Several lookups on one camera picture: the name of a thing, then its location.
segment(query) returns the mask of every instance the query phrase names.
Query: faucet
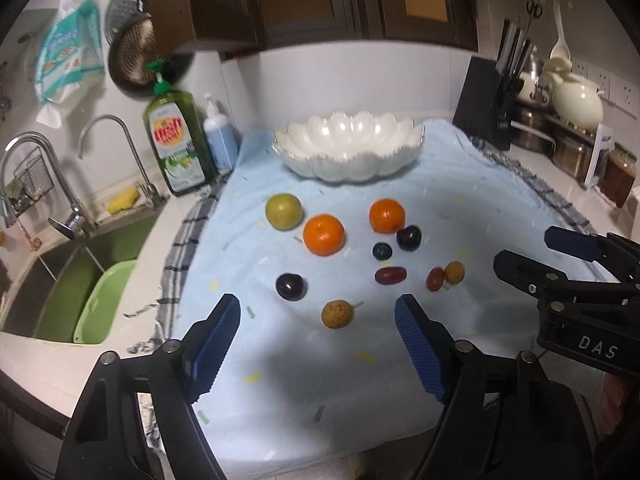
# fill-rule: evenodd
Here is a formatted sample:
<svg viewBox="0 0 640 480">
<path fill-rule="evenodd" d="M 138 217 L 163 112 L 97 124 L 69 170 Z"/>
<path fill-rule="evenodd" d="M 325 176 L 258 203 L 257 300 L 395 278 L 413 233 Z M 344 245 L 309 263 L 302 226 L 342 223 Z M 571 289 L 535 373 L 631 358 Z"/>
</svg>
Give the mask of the faucet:
<svg viewBox="0 0 640 480">
<path fill-rule="evenodd" d="M 56 175 L 58 183 L 62 188 L 62 192 L 65 194 L 66 199 L 69 200 L 69 205 L 71 206 L 71 215 L 66 222 L 62 223 L 54 220 L 53 218 L 49 218 L 49 224 L 70 240 L 74 240 L 76 238 L 76 233 L 80 230 L 84 231 L 84 234 L 87 237 L 90 236 L 94 231 L 94 223 L 84 205 L 78 200 L 78 197 L 71 189 L 65 175 L 62 173 L 60 162 L 56 156 L 56 152 L 53 151 L 53 146 L 49 142 L 49 139 L 38 132 L 24 132 L 23 134 L 18 135 L 7 144 L 4 149 L 4 153 L 2 154 L 2 159 L 0 160 L 0 200 L 2 200 L 4 224 L 7 227 L 11 227 L 18 220 L 11 201 L 4 192 L 4 170 L 6 162 L 14 150 L 25 142 L 33 142 L 42 148 L 49 160 L 51 169 Z"/>
<path fill-rule="evenodd" d="M 144 185 L 140 186 L 142 188 L 142 193 L 144 193 L 145 196 L 151 201 L 152 208 L 153 209 L 157 208 L 162 204 L 162 197 L 158 193 L 156 186 L 154 186 L 149 180 L 149 177 L 146 174 L 145 168 L 142 166 L 142 162 L 140 161 L 140 157 L 138 156 L 136 147 L 133 145 L 133 140 L 131 139 L 131 134 L 129 133 L 129 129 L 127 128 L 127 125 L 118 116 L 111 115 L 111 114 L 101 115 L 96 117 L 95 119 L 92 119 L 84 126 L 84 128 L 82 129 L 82 132 L 80 133 L 80 139 L 78 140 L 78 157 L 82 159 L 82 146 L 84 145 L 84 137 L 86 136 L 89 129 L 91 129 L 91 127 L 94 126 L 95 123 L 102 120 L 106 120 L 106 119 L 110 119 L 111 121 L 117 122 L 122 128 L 122 131 L 124 132 L 125 137 L 127 137 L 127 142 L 129 143 L 129 147 L 131 148 L 131 153 L 133 153 L 133 158 L 136 159 L 136 164 L 140 169 L 140 173 L 142 173 L 142 178 L 145 180 Z"/>
</svg>

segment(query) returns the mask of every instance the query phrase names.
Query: white countertop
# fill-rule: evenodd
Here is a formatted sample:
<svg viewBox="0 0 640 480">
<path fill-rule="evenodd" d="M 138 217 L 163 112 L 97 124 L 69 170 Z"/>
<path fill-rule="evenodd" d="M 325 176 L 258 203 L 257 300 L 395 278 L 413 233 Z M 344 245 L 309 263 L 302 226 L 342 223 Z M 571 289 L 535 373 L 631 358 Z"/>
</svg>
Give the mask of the white countertop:
<svg viewBox="0 0 640 480">
<path fill-rule="evenodd" d="M 156 310 L 127 318 L 147 304 L 155 304 L 160 297 L 160 280 L 164 259 L 169 253 L 175 234 L 191 207 L 197 193 L 180 198 L 171 197 L 147 237 L 138 256 L 133 273 L 127 282 L 113 327 L 104 343 L 77 345 L 42 341 L 0 332 L 0 368 L 30 394 L 63 415 L 71 417 L 76 402 L 100 354 L 116 351 L 121 358 L 130 357 L 127 348 L 146 341 L 154 333 Z M 53 228 L 38 234 L 43 240 L 41 250 L 60 242 Z M 26 262 L 29 269 L 37 253 Z"/>
<path fill-rule="evenodd" d="M 571 201 L 591 221 L 599 234 L 613 232 L 629 236 L 633 219 L 628 211 L 617 210 L 596 190 L 584 190 L 539 153 L 513 146 L 508 155 L 519 160 L 524 167 L 542 177 L 560 195 Z M 71 417 L 87 377 L 100 354 L 114 350 L 121 357 L 128 357 L 130 354 L 127 353 L 127 348 L 152 336 L 155 309 L 133 318 L 126 318 L 122 314 L 135 312 L 158 300 L 164 259 L 180 223 L 197 199 L 196 193 L 181 198 L 171 197 L 164 206 L 138 257 L 110 335 L 104 343 L 66 344 L 0 332 L 2 371 L 30 394 Z M 41 250 L 60 242 L 60 236 L 53 229 L 38 235 L 44 242 Z M 31 260 L 23 268 L 29 269 L 36 257 L 36 253 L 31 253 Z M 15 280 L 14 286 L 19 286 L 19 280 Z"/>
</svg>

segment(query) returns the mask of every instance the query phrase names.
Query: dark wooden cabinet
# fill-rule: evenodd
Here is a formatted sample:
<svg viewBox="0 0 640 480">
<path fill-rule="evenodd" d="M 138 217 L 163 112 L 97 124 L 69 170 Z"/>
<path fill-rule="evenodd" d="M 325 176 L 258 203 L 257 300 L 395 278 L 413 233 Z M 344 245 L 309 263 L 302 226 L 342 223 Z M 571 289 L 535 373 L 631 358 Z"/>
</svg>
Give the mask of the dark wooden cabinet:
<svg viewBox="0 0 640 480">
<path fill-rule="evenodd" d="M 358 38 L 478 49 L 473 0 L 149 0 L 149 6 L 164 51 L 186 44 L 233 53 Z"/>
</svg>

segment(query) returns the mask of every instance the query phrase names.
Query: red date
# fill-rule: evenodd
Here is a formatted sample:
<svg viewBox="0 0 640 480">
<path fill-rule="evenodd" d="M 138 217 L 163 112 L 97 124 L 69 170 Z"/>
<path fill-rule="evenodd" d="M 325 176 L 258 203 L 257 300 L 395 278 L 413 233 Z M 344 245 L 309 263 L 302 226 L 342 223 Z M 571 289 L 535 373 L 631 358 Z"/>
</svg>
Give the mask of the red date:
<svg viewBox="0 0 640 480">
<path fill-rule="evenodd" d="M 427 276 L 427 288 L 431 292 L 435 292 L 436 290 L 440 290 L 442 288 L 442 284 L 444 283 L 446 273 L 444 269 L 441 267 L 435 267 L 431 269 L 431 272 Z"/>
<path fill-rule="evenodd" d="M 406 269 L 404 267 L 383 267 L 376 271 L 375 279 L 381 285 L 395 285 L 404 282 Z"/>
</svg>

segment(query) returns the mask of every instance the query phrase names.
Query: green apple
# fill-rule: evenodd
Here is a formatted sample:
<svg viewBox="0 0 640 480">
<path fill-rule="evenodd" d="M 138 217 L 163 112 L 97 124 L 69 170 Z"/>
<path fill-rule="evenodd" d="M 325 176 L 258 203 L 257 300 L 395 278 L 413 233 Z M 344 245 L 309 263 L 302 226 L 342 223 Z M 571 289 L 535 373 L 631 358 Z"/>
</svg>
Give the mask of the green apple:
<svg viewBox="0 0 640 480">
<path fill-rule="evenodd" d="M 289 231 L 300 225 L 304 217 L 298 197 L 290 193 L 273 195 L 264 208 L 267 220 L 278 231 Z"/>
</svg>

